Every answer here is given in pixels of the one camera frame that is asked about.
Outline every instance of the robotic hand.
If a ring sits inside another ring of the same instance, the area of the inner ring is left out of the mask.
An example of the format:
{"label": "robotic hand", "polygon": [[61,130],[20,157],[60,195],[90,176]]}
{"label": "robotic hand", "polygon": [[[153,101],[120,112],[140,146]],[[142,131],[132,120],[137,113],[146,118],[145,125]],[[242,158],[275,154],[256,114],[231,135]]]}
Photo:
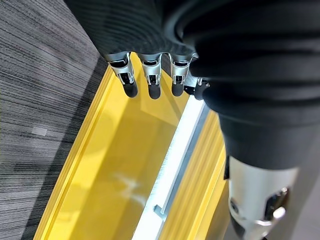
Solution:
{"label": "robotic hand", "polygon": [[163,53],[175,96],[189,67],[199,77],[225,141],[231,222],[243,240],[264,238],[288,210],[300,164],[319,157],[320,1],[66,3],[129,97],[138,93],[129,52],[138,53],[153,99]]}

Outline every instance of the black fingertip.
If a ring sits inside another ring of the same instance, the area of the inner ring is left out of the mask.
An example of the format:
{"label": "black fingertip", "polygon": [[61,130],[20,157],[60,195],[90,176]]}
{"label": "black fingertip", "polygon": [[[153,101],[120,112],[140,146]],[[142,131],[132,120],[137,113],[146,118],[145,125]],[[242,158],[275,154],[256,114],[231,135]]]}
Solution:
{"label": "black fingertip", "polygon": [[204,93],[204,90],[207,89],[207,85],[205,83],[202,83],[201,85],[199,84],[196,84],[195,85],[195,89],[194,89],[194,97],[195,99],[197,100],[203,100],[204,97],[203,97],[203,93]]}
{"label": "black fingertip", "polygon": [[174,96],[176,96],[176,97],[181,96],[182,93],[184,92],[184,84],[180,84],[180,83],[173,84],[172,83],[171,91]]}
{"label": "black fingertip", "polygon": [[148,85],[149,96],[152,99],[158,99],[161,95],[160,84]]}
{"label": "black fingertip", "polygon": [[134,98],[135,96],[137,96],[138,94],[138,86],[136,81],[134,81],[131,84],[125,84],[123,85],[123,89],[125,94],[129,97],[129,98]]}

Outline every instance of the gray carpet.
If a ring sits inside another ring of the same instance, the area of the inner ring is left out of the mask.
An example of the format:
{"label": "gray carpet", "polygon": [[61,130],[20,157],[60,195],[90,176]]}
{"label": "gray carpet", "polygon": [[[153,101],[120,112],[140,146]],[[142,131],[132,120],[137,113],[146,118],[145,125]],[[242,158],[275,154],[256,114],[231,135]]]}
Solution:
{"label": "gray carpet", "polygon": [[106,70],[62,0],[0,1],[0,239],[32,239]]}

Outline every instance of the white plastic strip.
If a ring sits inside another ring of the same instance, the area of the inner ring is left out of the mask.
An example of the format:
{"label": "white plastic strip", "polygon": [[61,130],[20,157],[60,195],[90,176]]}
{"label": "white plastic strip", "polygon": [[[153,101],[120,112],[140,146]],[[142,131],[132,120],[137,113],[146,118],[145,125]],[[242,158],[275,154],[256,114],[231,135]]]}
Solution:
{"label": "white plastic strip", "polygon": [[154,212],[154,207],[166,207],[203,107],[203,101],[198,101],[193,96],[189,97],[132,240],[157,238],[163,220]]}

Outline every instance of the striped carpet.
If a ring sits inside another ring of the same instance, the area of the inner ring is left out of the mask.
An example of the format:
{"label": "striped carpet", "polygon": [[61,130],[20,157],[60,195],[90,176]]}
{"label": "striped carpet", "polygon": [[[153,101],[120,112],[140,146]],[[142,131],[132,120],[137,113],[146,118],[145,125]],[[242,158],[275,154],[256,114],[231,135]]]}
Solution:
{"label": "striped carpet", "polygon": [[62,0],[0,1],[0,239],[32,239],[107,64]]}

